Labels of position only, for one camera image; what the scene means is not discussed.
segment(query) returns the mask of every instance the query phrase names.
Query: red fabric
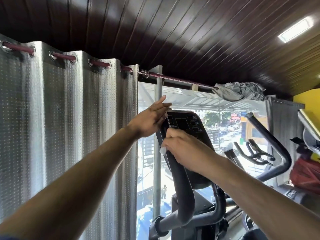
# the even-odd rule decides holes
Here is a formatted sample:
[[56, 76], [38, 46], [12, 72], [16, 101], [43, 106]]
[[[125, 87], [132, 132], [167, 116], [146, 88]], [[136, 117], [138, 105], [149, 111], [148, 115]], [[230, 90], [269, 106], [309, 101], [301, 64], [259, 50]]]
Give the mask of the red fabric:
[[290, 172], [290, 180], [294, 186], [320, 195], [320, 163], [300, 157]]

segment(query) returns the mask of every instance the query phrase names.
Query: silver curtain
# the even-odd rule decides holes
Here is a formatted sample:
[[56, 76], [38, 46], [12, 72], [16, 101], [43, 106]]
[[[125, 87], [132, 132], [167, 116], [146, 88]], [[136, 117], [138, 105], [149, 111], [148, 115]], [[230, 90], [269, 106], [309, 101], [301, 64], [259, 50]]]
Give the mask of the silver curtain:
[[[302, 138], [303, 125], [298, 118], [298, 110], [304, 109], [304, 104], [299, 104], [287, 100], [269, 97], [266, 100], [266, 111], [268, 117], [269, 131], [282, 143], [288, 150], [292, 158], [292, 165], [298, 159], [296, 152], [297, 146], [290, 139], [294, 137]], [[276, 158], [275, 164], [281, 161], [280, 155], [269, 149]], [[281, 185], [289, 180], [290, 170], [286, 173], [279, 175], [275, 183]]]
[[[17, 44], [5, 36], [0, 40]], [[92, 57], [68, 52], [76, 63], [52, 60], [60, 51], [0, 49], [0, 220], [125, 126], [138, 111], [138, 65], [122, 72], [116, 59], [90, 67]], [[114, 175], [81, 239], [136, 236], [137, 145]]]

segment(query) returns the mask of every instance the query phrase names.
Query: rectangular light fixture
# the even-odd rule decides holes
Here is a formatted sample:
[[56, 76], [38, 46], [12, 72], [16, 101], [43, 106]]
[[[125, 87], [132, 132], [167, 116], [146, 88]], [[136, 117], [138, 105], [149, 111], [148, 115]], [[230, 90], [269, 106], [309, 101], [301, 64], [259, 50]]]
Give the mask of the rectangular light fixture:
[[305, 17], [304, 19], [300, 20], [298, 23], [292, 25], [278, 37], [284, 43], [294, 39], [295, 37], [299, 36], [303, 32], [307, 31], [309, 28], [313, 26], [313, 21], [311, 17]]

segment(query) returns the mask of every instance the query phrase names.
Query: red curtain rod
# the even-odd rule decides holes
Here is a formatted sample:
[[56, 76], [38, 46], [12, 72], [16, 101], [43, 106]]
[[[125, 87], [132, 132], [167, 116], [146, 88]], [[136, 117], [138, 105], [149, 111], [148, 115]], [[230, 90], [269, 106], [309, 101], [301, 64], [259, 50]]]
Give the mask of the red curtain rod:
[[[27, 52], [31, 56], [33, 56], [35, 54], [35, 50], [34, 50], [33, 47], [23, 46], [23, 45], [19, 45], [19, 44], [12, 44], [12, 43], [7, 42], [7, 41], [3, 41], [1, 46], [3, 48], [11, 49], [11, 50], [14, 50], [14, 51]], [[64, 54], [57, 53], [57, 52], [51, 52], [50, 53], [50, 57], [53, 60], [63, 59], [63, 60], [69, 60], [72, 63], [75, 63], [77, 61], [77, 57], [76, 56], [64, 55]], [[102, 61], [97, 61], [97, 60], [93, 60], [93, 59], [89, 60], [89, 65], [90, 66], [99, 66], [99, 67], [111, 68], [111, 65], [109, 63], [102, 62]], [[121, 66], [121, 69], [124, 70], [124, 71], [128, 71], [128, 72], [132, 73], [132, 69], [130, 67]], [[139, 70], [138, 72], [139, 72], [139, 74], [145, 75], [147, 77], [149, 77], [149, 76], [160, 77], [162, 79], [167, 79], [167, 80], [171, 80], [171, 81], [182, 82], [182, 83], [187, 83], [187, 84], [195, 84], [195, 85], [198, 85], [198, 86], [201, 86], [201, 87], [205, 87], [205, 88], [210, 88], [210, 89], [214, 88], [212, 86], [207, 86], [207, 85], [204, 85], [204, 84], [201, 84], [201, 83], [197, 83], [197, 82], [193, 82], [193, 81], [189, 81], [189, 80], [183, 80], [183, 79], [179, 79], [179, 78], [175, 78], [175, 77], [171, 77], [171, 76], [166, 76], [166, 75], [162, 75], [162, 74], [158, 74], [158, 73], [154, 73], [154, 72], [149, 72], [149, 71], [146, 71], [146, 70]]]

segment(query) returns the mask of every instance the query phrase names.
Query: gray curtain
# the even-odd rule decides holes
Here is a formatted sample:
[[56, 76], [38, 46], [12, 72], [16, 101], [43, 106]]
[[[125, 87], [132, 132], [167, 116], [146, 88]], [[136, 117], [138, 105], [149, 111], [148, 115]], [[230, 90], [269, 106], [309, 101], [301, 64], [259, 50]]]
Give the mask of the gray curtain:
[[[292, 158], [292, 164], [298, 159], [297, 146], [290, 139], [294, 137], [302, 138], [303, 125], [298, 118], [298, 110], [304, 109], [304, 104], [299, 104], [287, 100], [269, 97], [266, 100], [266, 111], [268, 117], [269, 131], [288, 150]], [[272, 148], [269, 153], [276, 158], [275, 165], [281, 162], [280, 155]], [[276, 185], [281, 185], [289, 181], [290, 170], [276, 178]]]
[[[109, 70], [90, 67], [85, 52], [65, 53], [77, 57], [73, 64], [52, 60], [49, 52], [62, 52], [42, 42], [24, 45], [33, 57], [0, 49], [1, 221], [138, 112], [138, 65], [132, 74], [116, 59], [99, 60]], [[135, 238], [137, 154], [134, 145], [81, 239]]]

